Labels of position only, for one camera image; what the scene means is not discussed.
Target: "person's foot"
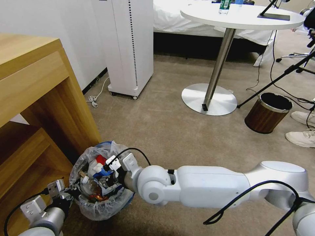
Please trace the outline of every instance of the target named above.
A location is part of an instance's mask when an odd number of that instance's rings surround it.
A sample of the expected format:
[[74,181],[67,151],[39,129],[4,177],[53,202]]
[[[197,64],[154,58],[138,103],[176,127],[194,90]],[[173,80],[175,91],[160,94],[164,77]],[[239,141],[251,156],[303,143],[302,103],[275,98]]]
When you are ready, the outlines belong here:
[[315,148],[315,129],[304,132],[288,132],[285,137],[300,147]]
[[[309,114],[308,112],[295,111],[291,113],[291,117],[294,120],[306,125],[306,119],[307,119],[308,114]],[[309,115],[307,123],[308,125],[315,127],[315,112],[314,111],[312,111],[312,113]]]

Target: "white wall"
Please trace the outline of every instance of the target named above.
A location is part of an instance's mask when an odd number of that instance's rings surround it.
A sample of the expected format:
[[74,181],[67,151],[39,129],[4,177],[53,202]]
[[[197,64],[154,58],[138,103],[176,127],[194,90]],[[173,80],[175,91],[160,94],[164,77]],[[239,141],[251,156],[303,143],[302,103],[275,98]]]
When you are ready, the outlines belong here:
[[81,89],[106,68],[91,0],[1,0],[0,32],[60,38]]

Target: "white cable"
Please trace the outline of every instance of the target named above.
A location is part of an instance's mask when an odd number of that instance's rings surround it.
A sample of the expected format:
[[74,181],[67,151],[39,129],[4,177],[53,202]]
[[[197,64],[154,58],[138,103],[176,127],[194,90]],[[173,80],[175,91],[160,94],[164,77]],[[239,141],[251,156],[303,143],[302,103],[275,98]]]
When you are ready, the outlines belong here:
[[104,88],[104,85],[106,83],[106,81],[109,79],[109,77],[106,78],[106,80],[104,81],[103,83],[103,86],[102,86],[102,90],[99,92],[99,94],[97,96],[89,96],[89,100],[86,101],[86,102],[91,102],[92,103],[92,106],[94,108],[97,108],[98,107],[98,104],[96,103],[96,100],[98,98],[98,96],[103,92],[103,88]]

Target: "wooden cabinet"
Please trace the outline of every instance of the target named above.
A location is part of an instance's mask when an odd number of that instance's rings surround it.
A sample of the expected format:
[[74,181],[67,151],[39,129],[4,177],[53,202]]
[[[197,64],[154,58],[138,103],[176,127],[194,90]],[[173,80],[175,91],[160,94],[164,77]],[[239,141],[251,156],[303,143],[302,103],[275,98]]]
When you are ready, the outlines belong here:
[[[72,164],[42,128],[9,122],[0,128],[0,141],[0,228],[3,229],[10,211],[47,184],[64,178],[68,186]],[[49,196],[43,198],[50,204]],[[8,233],[18,235],[28,225],[18,209],[10,218]]]
[[101,141],[57,38],[0,33],[0,127],[18,113],[73,163]]
[[[0,33],[0,111],[3,229],[21,201],[62,177],[67,185],[70,161],[101,138],[57,38]],[[30,126],[9,122],[19,113]],[[9,221],[10,236],[28,224],[17,210]]]

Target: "wood-grain trash bin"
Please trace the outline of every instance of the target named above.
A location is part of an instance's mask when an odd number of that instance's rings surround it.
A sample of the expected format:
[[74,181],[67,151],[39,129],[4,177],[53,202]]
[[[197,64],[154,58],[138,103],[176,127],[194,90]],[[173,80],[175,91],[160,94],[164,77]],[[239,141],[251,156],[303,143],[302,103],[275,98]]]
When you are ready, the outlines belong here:
[[251,130],[269,134],[293,108],[292,102],[276,93],[263,93],[245,118]]

